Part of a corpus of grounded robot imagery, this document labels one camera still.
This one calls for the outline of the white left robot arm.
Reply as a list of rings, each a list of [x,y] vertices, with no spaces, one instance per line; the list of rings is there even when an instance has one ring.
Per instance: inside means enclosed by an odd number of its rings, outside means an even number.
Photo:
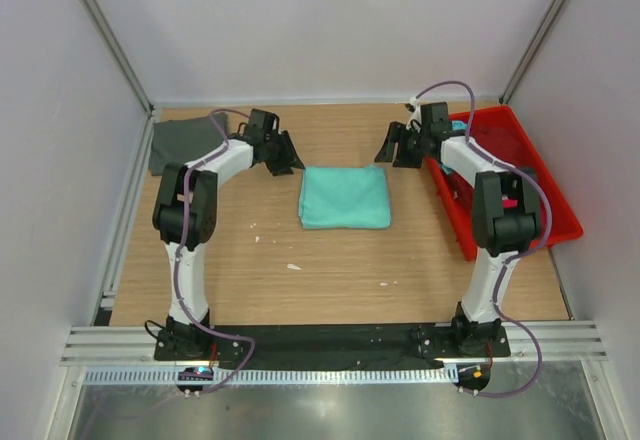
[[[206,244],[217,224],[218,189],[235,175],[264,164],[274,176],[305,168],[277,114],[252,109],[229,134],[216,116],[209,119],[221,143],[194,160],[170,162],[163,170],[152,215],[167,252],[171,305],[165,324],[153,335],[160,358],[204,358],[212,347],[210,308],[204,285]]]

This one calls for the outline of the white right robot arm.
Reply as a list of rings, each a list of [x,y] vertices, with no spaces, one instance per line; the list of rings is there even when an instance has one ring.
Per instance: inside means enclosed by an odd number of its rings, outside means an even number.
[[[532,242],[546,238],[542,210],[549,202],[533,170],[521,170],[481,147],[470,133],[456,130],[444,102],[405,105],[406,123],[392,122],[375,157],[378,163],[417,168],[439,161],[473,188],[472,238],[477,255],[469,287],[456,307],[446,339],[463,356],[487,354],[499,340],[502,302],[515,266]]]

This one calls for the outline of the turquoise t shirt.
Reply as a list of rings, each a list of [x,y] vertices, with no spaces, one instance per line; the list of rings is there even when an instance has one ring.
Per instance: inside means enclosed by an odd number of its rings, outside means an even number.
[[[307,167],[298,216],[304,229],[380,230],[391,226],[391,201],[385,170]]]

